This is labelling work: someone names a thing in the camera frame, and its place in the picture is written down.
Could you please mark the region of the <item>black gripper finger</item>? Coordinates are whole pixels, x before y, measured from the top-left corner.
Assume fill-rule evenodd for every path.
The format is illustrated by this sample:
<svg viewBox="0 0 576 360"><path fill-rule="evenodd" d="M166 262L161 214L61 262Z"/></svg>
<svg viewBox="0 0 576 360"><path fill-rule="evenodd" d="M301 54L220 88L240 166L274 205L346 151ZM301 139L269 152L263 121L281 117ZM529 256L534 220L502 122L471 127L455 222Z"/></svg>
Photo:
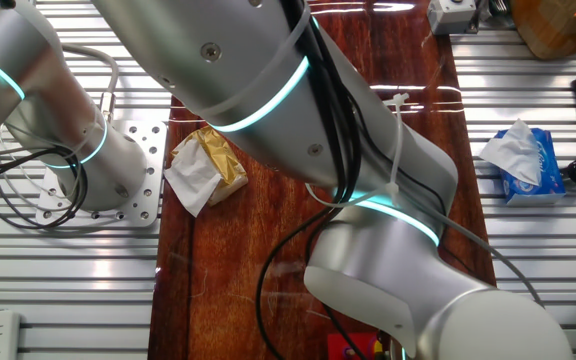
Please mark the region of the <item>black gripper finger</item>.
<svg viewBox="0 0 576 360"><path fill-rule="evenodd" d="M379 331L378 342L381 344L378 360L400 360L400 346L389 334Z"/></svg>

